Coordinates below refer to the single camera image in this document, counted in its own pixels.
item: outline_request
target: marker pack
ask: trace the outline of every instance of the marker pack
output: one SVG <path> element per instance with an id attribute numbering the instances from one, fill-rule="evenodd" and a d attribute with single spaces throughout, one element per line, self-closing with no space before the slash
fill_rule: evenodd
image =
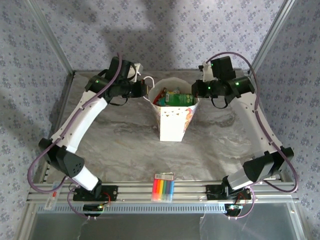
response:
<path id="1" fill-rule="evenodd" d="M 154 175 L 151 201 L 171 203 L 174 195 L 175 175 L 173 172 L 157 172 Z"/>

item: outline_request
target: cable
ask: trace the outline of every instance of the cable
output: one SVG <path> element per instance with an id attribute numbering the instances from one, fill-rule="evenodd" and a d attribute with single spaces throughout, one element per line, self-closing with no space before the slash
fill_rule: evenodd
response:
<path id="1" fill-rule="evenodd" d="M 30 185 L 30 187 L 32 189 L 34 189 L 35 191 L 39 192 L 39 193 L 43 193 L 43 194 L 47 194 L 47 193 L 52 193 L 54 191 L 56 191 L 57 189 L 59 189 L 65 182 L 65 180 L 67 179 L 67 176 L 65 176 L 61 183 L 59 184 L 58 187 L 56 187 L 55 189 L 52 189 L 52 190 L 43 190 L 43 189 L 40 189 L 38 188 L 34 183 L 33 183 L 33 179 L 32 179 L 32 171 L 33 169 L 35 168 L 36 164 L 39 162 L 39 160 L 47 153 L 49 152 L 50 149 L 52 149 L 52 147 L 54 145 L 56 145 L 61 139 L 63 139 L 63 137 L 65 136 L 66 132 L 70 129 L 70 127 L 72 126 L 72 124 L 74 123 L 74 121 L 76 120 L 76 118 L 78 117 L 78 115 L 89 105 L 91 104 L 98 96 L 100 96 L 104 91 L 106 91 L 113 83 L 114 81 L 117 79 L 118 75 L 119 75 L 119 72 L 121 70 L 121 66 L 122 66 L 122 56 L 121 54 L 117 53 L 117 56 L 119 58 L 119 65 L 118 65 L 118 68 L 113 76 L 113 78 L 111 79 L 111 81 L 106 85 L 104 86 L 103 89 L 101 89 L 97 94 L 95 94 L 93 97 L 91 97 L 88 101 L 86 101 L 82 106 L 81 108 L 79 108 L 75 114 L 72 116 L 72 118 L 70 119 L 70 121 L 68 122 L 68 124 L 66 125 L 65 129 L 62 131 L 62 133 L 60 134 L 60 137 L 57 138 L 53 143 L 51 143 L 50 146 L 48 146 L 43 152 L 40 153 L 39 156 L 37 156 L 35 158 L 35 160 L 31 163 L 29 169 L 28 169 L 28 173 L 27 173 L 27 180 L 28 180 L 28 183 Z"/>
<path id="2" fill-rule="evenodd" d="M 69 207 L 71 208 L 71 210 L 72 210 L 75 214 L 77 214 L 79 217 L 82 217 L 82 218 L 84 218 L 84 219 L 88 219 L 88 220 L 89 220 L 89 219 L 90 219 L 90 216 L 86 216 L 86 215 L 84 215 L 83 213 L 78 212 L 78 211 L 74 208 L 74 206 L 72 206 L 72 204 L 71 204 L 70 195 L 71 195 L 71 193 L 73 193 L 73 192 L 75 191 L 76 188 L 77 188 L 77 186 L 75 186 L 74 188 L 72 188 L 72 189 L 69 191 L 68 195 L 66 196 L 66 201 L 68 202 Z"/>
<path id="3" fill-rule="evenodd" d="M 246 214 L 242 215 L 242 216 L 227 216 L 228 219 L 236 219 L 236 220 L 237 219 L 242 219 L 242 218 L 248 216 L 251 213 L 252 209 L 254 209 L 254 205 L 255 205 L 255 201 L 256 201 L 255 192 L 252 190 L 251 187 L 248 187 L 248 188 L 250 189 L 250 191 L 252 193 L 252 204 L 251 204 L 251 207 L 249 208 L 248 212 Z"/>
<path id="4" fill-rule="evenodd" d="M 155 80 L 153 79 L 153 77 L 152 76 L 145 76 L 143 78 L 143 80 L 145 80 L 145 79 L 151 79 L 152 80 L 152 88 L 151 89 L 153 89 L 155 87 Z M 150 100 L 148 98 L 146 98 L 145 96 L 143 96 L 143 98 L 150 102 Z"/>
<path id="5" fill-rule="evenodd" d="M 224 52 L 221 52 L 221 53 L 218 53 L 216 55 L 213 55 L 212 57 L 210 57 L 206 63 L 210 62 L 212 59 L 220 56 L 220 55 L 224 55 L 224 54 L 232 54 L 232 55 L 236 55 L 238 57 L 240 57 L 241 59 L 243 59 L 246 64 L 249 66 L 251 72 L 252 72 L 252 75 L 253 75 L 253 79 L 254 79 L 254 82 L 255 82 L 255 85 L 256 85 L 256 98 L 255 98 L 255 101 L 254 101 L 254 114 L 255 114 L 255 117 L 256 117 L 256 120 L 258 121 L 258 124 L 261 128 L 261 130 L 263 131 L 264 135 L 266 136 L 266 138 L 268 139 L 268 141 L 272 144 L 272 146 L 276 149 L 276 151 L 281 155 L 281 157 L 285 160 L 285 162 L 289 165 L 292 173 L 293 173 L 293 177 L 294 177 L 294 187 L 291 189 L 291 190 L 284 190 L 284 189 L 281 189 L 275 185 L 273 185 L 272 183 L 266 181 L 266 180 L 263 180 L 266 184 L 268 184 L 269 186 L 275 188 L 276 190 L 278 191 L 281 191 L 281 192 L 284 192 L 284 193 L 294 193 L 295 191 L 297 191 L 298 189 L 298 186 L 299 186 L 299 177 L 298 177 L 298 174 L 294 168 L 294 166 L 292 165 L 292 163 L 289 161 L 289 159 L 287 158 L 287 156 L 282 152 L 282 150 L 274 143 L 274 141 L 272 140 L 271 136 L 269 135 L 268 131 L 266 130 L 264 124 L 262 123 L 261 119 L 260 119 L 260 115 L 259 115 L 259 112 L 257 111 L 258 110 L 258 105 L 259 105 L 259 98 L 260 98 L 260 86 L 258 84 L 258 79 L 257 79 L 257 75 L 256 75 L 256 72 L 254 70 L 254 68 L 252 67 L 252 65 L 250 64 L 250 62 L 244 57 L 242 56 L 241 54 L 239 53 L 236 53 L 236 52 L 233 52 L 233 51 L 224 51 Z"/>
<path id="6" fill-rule="evenodd" d="M 243 206 L 245 206 L 246 204 L 247 204 L 247 199 L 246 199 L 246 197 L 245 197 L 245 195 L 243 195 L 243 193 L 242 192 L 239 192 L 239 194 L 238 194 L 238 197 L 236 198 L 236 200 L 235 200 L 235 202 L 234 202 L 234 205 L 236 205 L 237 204 L 237 202 L 238 202 L 238 200 L 241 200 L 240 199 L 240 196 L 242 196 L 243 197 L 243 200 L 244 200 L 244 204 L 243 204 Z"/>
<path id="7" fill-rule="evenodd" d="M 72 183 L 70 183 L 70 185 L 68 186 L 69 191 L 71 191 L 70 187 L 71 187 L 72 184 L 74 184 L 74 183 L 72 182 Z"/>
<path id="8" fill-rule="evenodd" d="M 217 107 L 217 106 L 215 105 L 214 98 L 213 98 L 213 97 L 211 98 L 211 103 L 212 103 L 212 105 L 213 105 L 215 108 L 217 108 L 217 109 L 225 109 L 226 107 L 228 107 L 228 102 L 227 102 L 227 99 L 226 99 L 226 98 L 224 98 L 224 102 L 225 102 L 225 105 L 224 105 L 223 107 Z"/>
<path id="9" fill-rule="evenodd" d="M 90 219 L 91 219 L 90 216 L 86 216 L 85 214 L 78 212 L 78 211 L 75 209 L 75 207 L 72 206 L 72 204 L 71 204 L 70 195 L 71 195 L 71 193 L 74 193 L 74 192 L 75 192 L 75 189 L 76 189 L 77 187 L 78 187 L 78 185 L 76 185 L 74 188 L 72 188 L 72 189 L 69 191 L 69 193 L 68 193 L 68 195 L 67 195 L 67 197 L 66 197 L 66 201 L 68 202 L 69 207 L 71 208 L 71 210 L 72 210 L 75 214 L 77 214 L 77 215 L 78 215 L 79 217 L 81 217 L 81 218 L 90 220 Z M 109 195 L 107 192 L 102 192 L 102 194 L 108 196 L 108 202 L 103 203 L 103 205 L 106 205 L 106 204 L 108 205 L 108 204 L 110 204 L 110 203 L 111 203 L 111 197 L 110 197 L 110 195 Z M 101 217 L 101 216 L 98 217 L 98 219 L 106 219 L 106 218 L 107 218 L 107 217 Z"/>
<path id="10" fill-rule="evenodd" d="M 108 196 L 108 202 L 107 202 L 107 203 L 104 203 L 103 205 L 105 205 L 105 204 L 110 204 L 110 203 L 111 203 L 111 197 L 110 197 L 110 195 L 109 195 L 107 192 L 103 192 L 102 194 Z"/>

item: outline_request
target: white paper box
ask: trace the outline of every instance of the white paper box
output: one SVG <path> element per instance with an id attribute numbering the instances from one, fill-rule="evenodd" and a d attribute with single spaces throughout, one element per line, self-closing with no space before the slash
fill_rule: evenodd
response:
<path id="1" fill-rule="evenodd" d="M 191 94 L 191 84 L 177 78 L 170 77 L 160 80 L 148 94 L 150 103 L 156 115 L 160 141 L 181 142 L 192 117 L 198 107 L 199 100 L 194 99 L 192 106 L 157 106 L 153 102 L 158 94 L 166 88 L 168 91 L 180 89 L 182 94 Z"/>

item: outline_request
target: snack package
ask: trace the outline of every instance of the snack package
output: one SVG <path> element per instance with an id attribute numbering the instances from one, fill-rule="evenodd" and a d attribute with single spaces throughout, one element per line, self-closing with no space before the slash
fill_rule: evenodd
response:
<path id="1" fill-rule="evenodd" d="M 174 195 L 175 175 L 172 172 L 157 172 L 154 175 L 151 201 L 171 203 Z"/>
<path id="2" fill-rule="evenodd" d="M 162 98 L 164 98 L 166 96 L 166 92 L 167 92 L 167 89 L 164 87 L 160 93 L 155 97 L 155 99 L 153 100 L 153 104 L 154 105 L 158 105 L 158 101 Z"/>
<path id="3" fill-rule="evenodd" d="M 165 94 L 165 104 L 170 107 L 189 107 L 194 104 L 194 96 L 167 91 Z"/>
<path id="4" fill-rule="evenodd" d="M 156 102 L 156 105 L 158 105 L 159 107 L 165 107 L 166 106 L 166 98 L 165 97 L 160 98 Z"/>

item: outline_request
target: red marker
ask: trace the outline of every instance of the red marker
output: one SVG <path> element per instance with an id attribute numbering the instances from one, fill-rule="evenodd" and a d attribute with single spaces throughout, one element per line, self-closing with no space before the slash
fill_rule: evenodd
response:
<path id="1" fill-rule="evenodd" d="M 155 180 L 153 180 L 153 188 L 152 188 L 153 194 L 157 193 L 157 187 L 158 187 L 158 179 L 155 179 Z"/>

